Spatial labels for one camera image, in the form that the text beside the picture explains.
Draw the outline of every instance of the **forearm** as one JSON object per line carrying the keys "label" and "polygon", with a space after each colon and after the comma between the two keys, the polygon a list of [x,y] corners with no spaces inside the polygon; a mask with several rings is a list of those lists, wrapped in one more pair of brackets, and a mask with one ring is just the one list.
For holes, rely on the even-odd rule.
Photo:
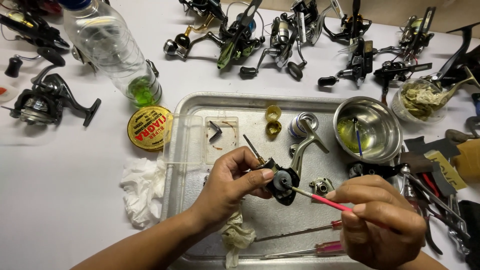
{"label": "forearm", "polygon": [[166,269],[205,237],[190,209],[98,252],[72,270]]}
{"label": "forearm", "polygon": [[425,270],[425,269],[448,270],[445,266],[443,266],[434,258],[425,254],[423,251],[420,251],[420,254],[415,260],[400,266],[397,270]]}

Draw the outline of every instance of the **blue bottle cap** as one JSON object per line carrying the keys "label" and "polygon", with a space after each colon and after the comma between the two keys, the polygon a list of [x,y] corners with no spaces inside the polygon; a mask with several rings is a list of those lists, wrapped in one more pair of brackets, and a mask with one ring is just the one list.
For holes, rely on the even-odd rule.
{"label": "blue bottle cap", "polygon": [[58,0],[58,3],[67,10],[80,10],[87,7],[92,0]]}

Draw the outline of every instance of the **rag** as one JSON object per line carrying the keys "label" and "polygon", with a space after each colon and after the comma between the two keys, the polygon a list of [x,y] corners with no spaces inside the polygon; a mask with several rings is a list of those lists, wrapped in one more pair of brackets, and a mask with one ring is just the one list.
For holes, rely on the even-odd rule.
{"label": "rag", "polygon": [[130,159],[123,166],[120,187],[127,193],[123,197],[128,218],[134,226],[150,228],[160,222],[161,203],[165,188],[165,163],[158,159],[150,161]]}
{"label": "rag", "polygon": [[228,250],[225,268],[237,267],[239,264],[239,252],[241,249],[248,248],[255,240],[254,229],[242,229],[243,216],[239,208],[227,220],[227,223],[218,231],[222,235],[224,247]]}

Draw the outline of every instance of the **green liquid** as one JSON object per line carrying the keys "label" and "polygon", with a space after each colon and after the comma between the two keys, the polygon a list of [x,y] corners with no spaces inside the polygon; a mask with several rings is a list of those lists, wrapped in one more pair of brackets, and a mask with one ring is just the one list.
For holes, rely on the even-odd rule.
{"label": "green liquid", "polygon": [[[343,119],[337,124],[338,134],[340,139],[343,141],[345,146],[354,153],[360,153],[359,143],[357,139],[357,133],[355,132],[355,124],[353,119]],[[370,136],[367,134],[367,129],[361,121],[357,122],[357,128],[360,134],[360,145],[362,152],[367,150],[368,145],[370,144]]]}
{"label": "green liquid", "polygon": [[157,85],[150,84],[150,80],[144,77],[138,77],[133,79],[128,85],[128,94],[133,96],[137,101],[137,105],[140,107],[153,105],[157,102],[155,95],[152,91],[158,91],[155,89]]}

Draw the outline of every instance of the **yellow oil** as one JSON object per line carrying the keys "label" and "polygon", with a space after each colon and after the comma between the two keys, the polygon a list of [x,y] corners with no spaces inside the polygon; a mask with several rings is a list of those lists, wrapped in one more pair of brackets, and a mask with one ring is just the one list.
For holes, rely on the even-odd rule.
{"label": "yellow oil", "polygon": [[[353,119],[345,118],[340,121],[336,127],[338,130],[338,134],[340,135],[340,139],[343,141],[345,146],[354,153],[360,153],[357,133],[355,132],[355,124],[353,123]],[[365,152],[368,149],[370,140],[372,138],[368,135],[367,128],[365,127],[365,124],[362,124],[361,121],[357,122],[357,128],[360,134],[361,149],[362,152]]]}

